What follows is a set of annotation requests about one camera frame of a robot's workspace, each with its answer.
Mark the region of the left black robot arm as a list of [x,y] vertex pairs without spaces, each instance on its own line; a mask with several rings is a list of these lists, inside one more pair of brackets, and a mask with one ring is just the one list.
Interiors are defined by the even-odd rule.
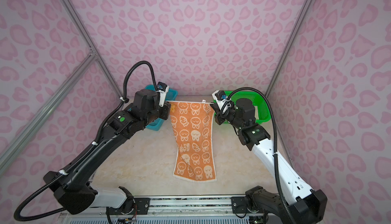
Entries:
[[95,188],[88,183],[92,174],[122,144],[160,118],[169,117],[171,105],[166,91],[143,89],[134,96],[133,103],[115,112],[103,127],[99,139],[68,164],[50,189],[59,204],[71,214],[88,208],[108,207],[128,214],[135,208],[134,197],[125,187]]

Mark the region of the teal yellow hippo towel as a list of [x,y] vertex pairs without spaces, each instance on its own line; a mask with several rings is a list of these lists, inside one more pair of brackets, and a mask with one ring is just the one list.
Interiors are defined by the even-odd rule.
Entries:
[[259,111],[257,106],[255,106],[255,118],[256,120],[259,120]]

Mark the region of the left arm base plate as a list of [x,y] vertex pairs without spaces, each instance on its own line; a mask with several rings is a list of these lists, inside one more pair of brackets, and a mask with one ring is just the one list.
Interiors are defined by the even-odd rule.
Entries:
[[146,215],[150,206],[150,198],[128,198],[119,208],[109,207],[109,215]]

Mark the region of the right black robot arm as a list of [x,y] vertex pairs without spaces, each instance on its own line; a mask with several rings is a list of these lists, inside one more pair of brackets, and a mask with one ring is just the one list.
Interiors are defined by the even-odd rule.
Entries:
[[267,130],[256,122],[255,106],[247,98],[236,102],[226,95],[214,95],[215,121],[228,122],[246,146],[275,178],[277,193],[256,186],[245,193],[245,207],[250,212],[272,213],[284,224],[316,224],[323,220],[327,196],[307,184],[275,149]]

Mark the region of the orange patterned towel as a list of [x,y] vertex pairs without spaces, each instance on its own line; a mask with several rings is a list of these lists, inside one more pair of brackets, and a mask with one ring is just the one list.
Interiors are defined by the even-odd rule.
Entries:
[[212,146],[214,110],[209,103],[170,102],[177,144],[173,176],[190,182],[215,182]]

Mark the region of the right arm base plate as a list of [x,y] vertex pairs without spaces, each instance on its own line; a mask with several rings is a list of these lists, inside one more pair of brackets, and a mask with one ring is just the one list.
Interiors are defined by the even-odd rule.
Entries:
[[243,215],[262,215],[267,213],[264,209],[256,209],[251,207],[248,201],[245,199],[245,196],[234,196],[230,198],[232,213],[239,216]]

